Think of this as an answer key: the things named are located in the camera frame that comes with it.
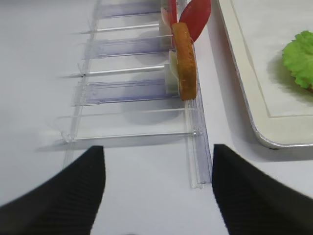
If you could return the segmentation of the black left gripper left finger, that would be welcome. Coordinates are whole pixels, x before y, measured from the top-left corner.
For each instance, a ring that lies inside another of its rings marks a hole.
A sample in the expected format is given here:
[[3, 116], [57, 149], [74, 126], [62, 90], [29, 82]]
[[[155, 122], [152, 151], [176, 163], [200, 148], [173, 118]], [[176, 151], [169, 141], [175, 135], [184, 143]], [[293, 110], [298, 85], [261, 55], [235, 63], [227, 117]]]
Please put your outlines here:
[[104, 148], [92, 146], [53, 178], [1, 206], [2, 235], [89, 235], [105, 190]]

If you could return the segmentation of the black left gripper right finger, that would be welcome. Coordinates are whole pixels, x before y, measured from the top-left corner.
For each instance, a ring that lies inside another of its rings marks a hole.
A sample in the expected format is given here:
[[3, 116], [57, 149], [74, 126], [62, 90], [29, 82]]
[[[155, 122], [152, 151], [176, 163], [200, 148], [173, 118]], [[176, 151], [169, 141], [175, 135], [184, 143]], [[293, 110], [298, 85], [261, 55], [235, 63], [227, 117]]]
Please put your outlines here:
[[214, 146], [212, 187], [231, 235], [313, 233], [313, 200], [263, 173], [224, 144]]

